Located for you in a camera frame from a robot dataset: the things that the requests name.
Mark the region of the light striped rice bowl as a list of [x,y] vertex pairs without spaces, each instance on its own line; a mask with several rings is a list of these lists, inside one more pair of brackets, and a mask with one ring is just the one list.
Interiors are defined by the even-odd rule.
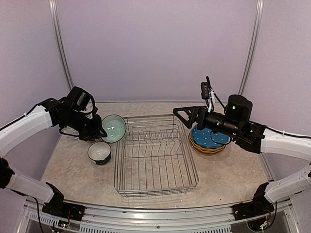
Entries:
[[116,143],[120,141],[126,133],[125,120],[119,115],[108,115],[102,120],[102,127],[107,133],[102,140],[106,143]]

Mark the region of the dark blue white bowl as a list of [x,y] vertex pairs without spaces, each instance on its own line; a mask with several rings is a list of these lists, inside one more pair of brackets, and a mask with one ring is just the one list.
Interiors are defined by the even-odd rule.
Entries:
[[111,146],[106,142],[96,142],[87,151],[89,159],[96,165],[105,165],[111,160]]

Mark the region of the blue polka dot plate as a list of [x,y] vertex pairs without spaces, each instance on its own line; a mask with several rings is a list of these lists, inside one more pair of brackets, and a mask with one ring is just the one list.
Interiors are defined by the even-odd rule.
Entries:
[[195,125],[191,130],[191,137],[195,143],[205,148],[217,148],[220,146],[225,146],[231,140],[228,135],[223,133],[215,133],[208,128],[198,130],[197,125]]

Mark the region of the yellow polka dot plate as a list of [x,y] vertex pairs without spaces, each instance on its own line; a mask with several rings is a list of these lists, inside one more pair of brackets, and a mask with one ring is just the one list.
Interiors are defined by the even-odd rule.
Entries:
[[220,146],[220,147],[217,147],[217,148],[205,148],[205,147],[202,147],[202,146],[198,145],[197,143],[195,143],[195,141],[192,139],[191,132],[188,135],[188,140],[189,140],[191,146],[196,151],[198,151],[199,153],[202,153],[202,154],[212,155],[212,154],[219,153],[219,152],[221,152],[221,151],[223,151],[225,149],[225,146]]
[[209,149],[209,148],[203,148],[201,146],[192,145],[192,148],[196,150],[198,153],[204,154],[204,155],[215,155],[221,151],[223,151],[226,146],[221,146],[215,149]]

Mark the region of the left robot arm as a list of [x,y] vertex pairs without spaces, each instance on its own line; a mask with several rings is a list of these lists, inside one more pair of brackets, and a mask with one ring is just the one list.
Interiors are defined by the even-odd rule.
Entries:
[[36,104],[29,112],[0,129],[0,187],[44,203],[58,216],[68,211],[68,205],[57,196],[56,188],[23,173],[13,171],[5,156],[16,146],[33,135],[59,126],[70,127],[78,132],[82,141],[106,137],[102,119],[97,114],[94,97],[80,87],[73,87],[69,94],[59,100],[49,98]]

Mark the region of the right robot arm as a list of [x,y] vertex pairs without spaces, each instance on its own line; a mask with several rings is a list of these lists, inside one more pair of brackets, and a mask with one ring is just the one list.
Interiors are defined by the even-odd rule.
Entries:
[[[175,108],[173,114],[187,127],[211,129],[232,138],[242,149],[257,154],[273,153],[311,160],[310,136],[281,132],[250,121],[253,104],[242,95],[230,95],[224,114],[203,106]],[[261,184],[253,199],[233,205],[236,220],[263,215],[276,210],[276,202],[311,187],[311,166],[274,182]]]

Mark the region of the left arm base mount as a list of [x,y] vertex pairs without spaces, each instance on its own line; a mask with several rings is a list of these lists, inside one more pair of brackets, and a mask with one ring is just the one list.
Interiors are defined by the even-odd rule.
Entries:
[[64,202],[63,200],[51,200],[43,205],[42,211],[68,220],[82,221],[85,207],[79,204]]

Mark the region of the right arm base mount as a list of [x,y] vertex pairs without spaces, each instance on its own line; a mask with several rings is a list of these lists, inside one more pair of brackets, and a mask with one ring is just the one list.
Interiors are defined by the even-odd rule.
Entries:
[[265,201],[241,202],[232,206],[235,220],[252,218],[273,212],[274,206]]

